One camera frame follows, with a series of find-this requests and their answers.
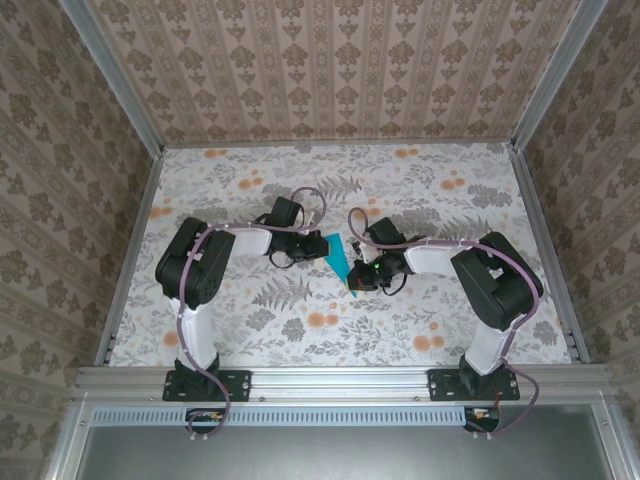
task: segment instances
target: vent slot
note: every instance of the vent slot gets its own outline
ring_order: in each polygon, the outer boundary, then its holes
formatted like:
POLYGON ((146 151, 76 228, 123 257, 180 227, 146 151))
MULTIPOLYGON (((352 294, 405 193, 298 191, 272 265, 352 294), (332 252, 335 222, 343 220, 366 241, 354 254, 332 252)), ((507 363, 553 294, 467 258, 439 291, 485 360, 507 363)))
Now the vent slot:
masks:
MULTIPOLYGON (((97 407, 92 427, 185 426, 186 407, 97 407)), ((194 422, 194 425, 210 425, 194 422)), ((463 407, 233 407, 229 426, 364 427, 464 425, 463 407)))

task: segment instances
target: floral tabletop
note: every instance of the floral tabletop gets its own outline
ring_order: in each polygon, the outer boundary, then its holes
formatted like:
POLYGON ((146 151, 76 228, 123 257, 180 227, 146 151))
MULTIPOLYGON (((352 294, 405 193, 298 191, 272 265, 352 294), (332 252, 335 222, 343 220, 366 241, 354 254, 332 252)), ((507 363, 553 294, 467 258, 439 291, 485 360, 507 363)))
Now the floral tabletop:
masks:
MULTIPOLYGON (((110 365, 173 364, 175 317, 154 270, 187 216, 253 220, 300 186, 326 194, 322 233, 340 233, 350 264, 346 217, 354 206, 372 222, 389 216, 407 238, 502 232, 545 285, 510 361, 570 362, 507 150, 477 143, 165 151, 110 365)), ((319 209, 312 195, 297 200, 307 212, 319 209)), ((394 297, 354 298, 324 259, 277 270, 267 257, 232 258, 210 311, 226 367, 457 364, 478 322, 453 277, 410 276, 394 297)))

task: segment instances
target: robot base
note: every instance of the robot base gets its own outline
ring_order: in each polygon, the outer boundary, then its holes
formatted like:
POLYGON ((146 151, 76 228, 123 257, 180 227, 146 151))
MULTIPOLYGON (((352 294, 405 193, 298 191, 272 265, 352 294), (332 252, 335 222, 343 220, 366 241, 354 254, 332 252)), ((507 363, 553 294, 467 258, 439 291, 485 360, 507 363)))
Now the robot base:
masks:
MULTIPOLYGON (((251 393, 250 370, 220 370, 216 357, 207 369, 226 387, 232 402, 248 402, 251 393)), ((205 376, 175 361, 175 370, 167 373, 162 392, 165 402, 224 402, 224 396, 216 385, 205 376)))
POLYGON ((427 372, 429 395, 432 402, 495 401, 496 391, 500 401, 520 400, 516 375, 504 366, 488 375, 479 375, 471 368, 434 368, 427 372))

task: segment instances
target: purple cable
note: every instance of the purple cable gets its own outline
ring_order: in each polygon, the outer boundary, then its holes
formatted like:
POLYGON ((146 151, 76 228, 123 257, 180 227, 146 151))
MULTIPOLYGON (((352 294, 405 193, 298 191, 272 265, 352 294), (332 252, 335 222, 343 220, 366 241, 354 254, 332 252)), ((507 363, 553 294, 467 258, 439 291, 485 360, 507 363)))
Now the purple cable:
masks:
MULTIPOLYGON (((500 433, 504 433, 508 430, 510 430, 511 428, 513 428, 514 426, 516 426, 517 424, 519 424, 520 422, 522 422, 522 420, 524 420, 524 418, 529 414, 529 412, 531 411, 531 409, 533 408, 533 406, 535 405, 536 401, 538 400, 538 397, 540 396, 540 386, 538 385, 538 382, 536 382, 530 375, 527 375, 526 373, 516 369, 515 367, 511 366, 511 364, 509 364, 509 362, 507 361, 507 359, 505 358, 507 355, 507 352, 509 351, 509 348, 511 347, 511 344, 513 343, 513 340, 516 336, 516 330, 518 330, 522 325, 524 325, 525 322, 527 322, 527 320, 529 320, 531 317, 533 317, 533 315, 536 313, 536 311, 538 310, 538 306, 540 305, 540 295, 538 295, 538 289, 536 288, 535 284, 533 283, 533 280, 531 279, 531 277, 529 276, 529 274, 527 274, 527 272, 525 271, 524 268, 522 268, 520 265, 518 265, 518 263, 513 260, 511 257, 505 255, 504 253, 502 253, 499 250, 496 250, 495 248, 491 248, 487 245, 483 245, 479 242, 471 242, 471 241, 467 241, 467 240, 431 240, 431 239, 424 239, 424 240, 420 240, 417 242, 411 242, 411 243, 403 243, 400 245, 382 245, 379 243, 374 243, 371 240, 369 240, 368 238, 362 236, 361 234, 359 234, 356 229, 353 227, 353 221, 352 221, 352 216, 354 212, 360 212, 362 214, 362 218, 364 219, 364 230, 366 231, 366 229, 369 227, 369 219, 367 217, 367 213, 360 207, 354 207, 351 210, 349 210, 349 213, 347 214, 347 222, 349 223, 349 230, 351 230, 351 233, 362 243, 369 245, 371 247, 375 247, 379 250, 393 250, 396 248, 411 248, 411 247, 421 247, 424 245, 434 245, 434 246, 441 246, 441 247, 450 247, 450 246, 465 246, 465 247, 473 247, 473 248, 478 248, 480 250, 484 250, 485 252, 488 252, 492 255, 495 255, 496 257, 504 260, 505 262, 507 262, 516 272, 518 272, 518 274, 520 274, 522 276, 522 278, 524 279, 525 282, 527 282, 528 287, 531 289, 531 293, 533 295, 533 306, 531 307, 531 310, 529 310, 529 312, 527 312, 527 314, 522 317, 520 320, 516 321, 512 328, 511 328, 511 332, 509 333, 509 336, 507 337, 507 340, 505 341, 504 347, 502 348, 502 351, 500 352, 500 359, 502 360, 505 368, 511 370, 513 373, 515 373, 516 375, 519 375, 523 378, 526 378, 527 380, 529 380, 532 384, 533 384, 533 388, 534 388, 534 393, 533 396, 531 397, 531 400, 529 401, 529 404, 527 405, 527 407, 524 409, 524 411, 520 414, 520 416, 514 420, 512 423, 510 423, 509 425, 507 425, 506 427, 500 428, 498 430, 495 430, 494 432, 491 432, 491 435, 499 435, 500 433)), ((478 427, 477 425, 469 422, 469 424, 477 429, 479 429, 480 431, 482 431, 483 429, 481 427, 478 427)))
MULTIPOLYGON (((302 226, 302 227, 272 227, 269 225, 262 225, 259 223, 253 223, 253 222, 245 222, 245 223, 232 223, 232 224, 215 224, 215 225, 210 225, 209 227, 207 227, 207 229, 202 232, 202 234, 200 235, 200 237, 198 238, 198 240, 196 240, 196 242, 193 245, 193 248, 191 249, 191 251, 189 252, 189 256, 187 258, 187 261, 184 265, 184 269, 182 270, 182 275, 180 276, 180 285, 179 285, 179 289, 178 289, 178 298, 180 300, 180 308, 178 309, 178 322, 177 322, 177 327, 176 329, 178 330, 178 338, 180 339, 180 346, 182 347, 182 350, 184 351, 184 355, 187 358, 187 360, 189 360, 189 363, 191 363, 191 365, 193 365, 193 368, 196 369, 196 371, 202 375, 204 375, 205 377, 207 377, 208 379, 210 379, 211 381, 213 381, 213 383, 216 384, 216 386, 220 389, 220 391, 222 392, 222 394, 224 395, 224 401, 225 401, 225 409, 224 409, 224 414, 222 415, 222 420, 220 420, 220 423, 218 423, 218 425, 216 425, 210 432, 207 433, 207 435, 215 435, 216 433, 218 433, 220 431, 220 429, 222 428, 222 425, 224 425, 224 422, 227 421, 227 418, 229 417, 229 410, 231 408, 231 399, 229 397, 229 392, 227 391, 226 388, 224 388, 224 385, 222 384, 222 382, 220 382, 220 380, 218 380, 218 378, 216 378, 214 375, 212 375, 211 373, 207 372, 204 368, 202 368, 200 365, 198 365, 198 363, 196 362, 195 358, 193 358, 193 356, 191 355, 191 352, 189 352, 189 349, 187 348, 187 342, 184 339, 184 332, 182 330, 182 317, 184 316, 184 311, 185 308, 187 306, 186 301, 185 301, 185 289, 186 289, 186 283, 187 283, 187 277, 189 275, 189 270, 191 269, 191 265, 193 264, 193 261, 195 259, 196 253, 198 253, 200 251, 200 247, 202 246, 202 244, 204 243, 204 241, 206 240, 206 238, 214 231, 216 230, 227 230, 227 229, 231 229, 231 228, 259 228, 262 230, 273 230, 273 231, 277 231, 277 232, 301 232, 301 231, 312 231, 312 230, 316 230, 318 228, 318 224, 322 221, 322 219, 324 218, 324 216, 327 213, 327 199, 324 196, 324 194, 318 190, 317 188, 314 187, 300 187, 298 188, 296 191, 294 191, 291 194, 291 199, 293 200, 293 198, 295 197, 296 194, 298 194, 301 191, 311 191, 313 193, 315 193, 316 195, 318 195, 320 197, 320 200, 322 201, 322 213, 320 214, 320 218, 318 219, 318 221, 313 224, 313 225, 309 225, 309 226, 302 226)), ((192 416, 189 419, 189 423, 187 425, 187 429, 189 430, 189 433, 191 433, 192 436, 196 435, 196 432, 193 431, 193 419, 195 418, 195 416, 192 416)))

